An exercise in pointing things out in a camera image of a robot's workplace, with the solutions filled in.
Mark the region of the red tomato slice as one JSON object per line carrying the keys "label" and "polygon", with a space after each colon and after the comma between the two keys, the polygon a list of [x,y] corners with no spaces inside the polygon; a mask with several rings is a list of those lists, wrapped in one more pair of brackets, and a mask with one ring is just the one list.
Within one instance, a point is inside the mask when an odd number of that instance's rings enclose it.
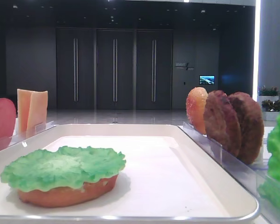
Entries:
{"label": "red tomato slice", "polygon": [[14,132],[16,108],[8,98],[0,98],[0,138],[10,137]]}

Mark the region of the brown meat patty near tray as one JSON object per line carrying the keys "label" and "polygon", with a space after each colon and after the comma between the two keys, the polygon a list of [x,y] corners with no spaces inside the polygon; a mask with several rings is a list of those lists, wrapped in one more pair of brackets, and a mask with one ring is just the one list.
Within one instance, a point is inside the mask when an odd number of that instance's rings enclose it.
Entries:
{"label": "brown meat patty near tray", "polygon": [[223,91],[208,94],[203,118],[207,137],[220,143],[233,156],[238,156],[241,147],[238,116]]}

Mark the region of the green lettuce leaf on bun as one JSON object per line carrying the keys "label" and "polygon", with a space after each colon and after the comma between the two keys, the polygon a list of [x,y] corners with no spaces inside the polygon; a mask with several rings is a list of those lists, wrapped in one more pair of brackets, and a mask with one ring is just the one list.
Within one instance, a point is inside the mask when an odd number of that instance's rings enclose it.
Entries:
{"label": "green lettuce leaf on bun", "polygon": [[118,175],[125,168],[122,152],[112,148],[62,146],[55,152],[37,149],[6,165],[0,181],[23,192],[70,187]]}

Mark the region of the brown meat patty outer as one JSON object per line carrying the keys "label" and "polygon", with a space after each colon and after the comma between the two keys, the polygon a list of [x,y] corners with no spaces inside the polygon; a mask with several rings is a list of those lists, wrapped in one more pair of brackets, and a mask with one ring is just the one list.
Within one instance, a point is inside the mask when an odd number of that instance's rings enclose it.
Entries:
{"label": "brown meat patty outer", "polygon": [[244,92],[228,96],[237,113],[241,129],[241,147],[237,158],[244,164],[252,164],[259,155],[264,135],[262,110],[256,101]]}

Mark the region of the standing bun half near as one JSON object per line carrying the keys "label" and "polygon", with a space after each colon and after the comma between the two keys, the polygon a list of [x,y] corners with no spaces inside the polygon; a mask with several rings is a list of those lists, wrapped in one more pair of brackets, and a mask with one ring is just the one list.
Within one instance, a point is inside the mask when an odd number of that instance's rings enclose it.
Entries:
{"label": "standing bun half near", "polygon": [[208,93],[203,87],[195,87],[186,99],[186,114],[189,122],[201,134],[206,134],[203,114],[207,97]]}

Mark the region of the white rectangular tray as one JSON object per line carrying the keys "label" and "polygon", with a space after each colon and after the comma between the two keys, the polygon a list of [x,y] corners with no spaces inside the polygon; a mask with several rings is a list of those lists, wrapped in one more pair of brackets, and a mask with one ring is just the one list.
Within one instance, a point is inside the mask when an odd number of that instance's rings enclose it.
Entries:
{"label": "white rectangular tray", "polygon": [[259,202],[173,125],[67,124],[0,151],[0,173],[37,149],[102,147],[122,152],[115,188],[67,208],[22,203],[0,182],[0,224],[251,224]]}

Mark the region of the bottom bun on tray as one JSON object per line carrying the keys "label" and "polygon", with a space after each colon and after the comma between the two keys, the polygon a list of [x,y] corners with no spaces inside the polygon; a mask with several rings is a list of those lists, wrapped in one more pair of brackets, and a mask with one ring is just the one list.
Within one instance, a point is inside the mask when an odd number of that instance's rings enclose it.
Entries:
{"label": "bottom bun on tray", "polygon": [[79,189],[58,187],[46,192],[36,189],[30,192],[18,190],[17,193],[24,203],[44,208],[68,207],[97,199],[110,192],[115,187],[117,177],[104,178],[96,183],[85,182]]}

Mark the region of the potted plants in planter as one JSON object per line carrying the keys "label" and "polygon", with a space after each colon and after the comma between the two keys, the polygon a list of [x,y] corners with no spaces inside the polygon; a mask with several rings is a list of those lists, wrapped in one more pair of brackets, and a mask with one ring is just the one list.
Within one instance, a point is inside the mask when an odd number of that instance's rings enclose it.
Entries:
{"label": "potted plants in planter", "polygon": [[277,87],[258,89],[257,102],[260,104],[265,121],[275,121],[280,113],[280,92]]}

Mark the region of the small wall screen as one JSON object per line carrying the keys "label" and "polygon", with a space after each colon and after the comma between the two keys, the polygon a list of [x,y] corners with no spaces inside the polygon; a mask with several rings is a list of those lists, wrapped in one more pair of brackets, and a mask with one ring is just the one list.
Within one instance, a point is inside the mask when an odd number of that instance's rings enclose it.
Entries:
{"label": "small wall screen", "polygon": [[215,84],[215,76],[199,76],[199,84]]}

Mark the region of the clear acrylic left rail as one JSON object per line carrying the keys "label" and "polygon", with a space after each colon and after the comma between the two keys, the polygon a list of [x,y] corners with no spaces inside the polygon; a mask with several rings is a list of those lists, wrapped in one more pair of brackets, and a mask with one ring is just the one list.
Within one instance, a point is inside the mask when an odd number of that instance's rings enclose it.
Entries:
{"label": "clear acrylic left rail", "polygon": [[30,137],[33,137],[39,133],[44,132],[45,130],[48,130],[52,127],[54,127],[55,122],[54,121],[50,121],[46,124],[42,123],[39,125],[36,125],[35,127],[33,127],[32,129],[27,130],[26,132],[23,133],[19,133],[10,137],[3,137],[0,139],[0,151],[3,149],[8,148],[9,146],[12,146],[16,143],[19,143],[21,141],[24,141]]}

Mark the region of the clear acrylic rail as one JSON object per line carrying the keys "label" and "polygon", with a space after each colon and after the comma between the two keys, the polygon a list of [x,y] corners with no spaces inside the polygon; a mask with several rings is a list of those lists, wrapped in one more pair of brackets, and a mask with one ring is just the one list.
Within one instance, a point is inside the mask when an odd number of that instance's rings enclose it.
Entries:
{"label": "clear acrylic rail", "polygon": [[0,151],[3,149],[8,148],[9,146],[12,146],[16,143],[19,143],[21,141],[24,141],[30,137],[33,137],[39,133],[44,132],[45,130],[48,130],[52,127],[54,127],[55,122],[54,121],[50,121],[46,124],[42,123],[39,125],[36,125],[35,127],[33,127],[32,129],[27,130],[26,132],[23,133],[19,133],[10,137],[3,137],[0,139]]}
{"label": "clear acrylic rail", "polygon": [[280,181],[272,178],[268,171],[268,161],[256,164],[245,163],[239,153],[203,135],[195,127],[183,122],[182,130],[219,164],[232,178],[258,199],[261,215],[271,224],[280,224]]}

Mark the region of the clear acrylic right rail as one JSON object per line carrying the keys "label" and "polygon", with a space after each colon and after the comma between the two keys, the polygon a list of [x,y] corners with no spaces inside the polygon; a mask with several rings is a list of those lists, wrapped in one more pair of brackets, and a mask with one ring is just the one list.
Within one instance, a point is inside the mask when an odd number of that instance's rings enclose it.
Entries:
{"label": "clear acrylic right rail", "polygon": [[182,130],[219,164],[232,178],[258,199],[261,215],[271,224],[280,224],[280,181],[272,178],[268,171],[268,161],[256,164],[245,163],[239,153],[203,135],[195,127],[183,122]]}

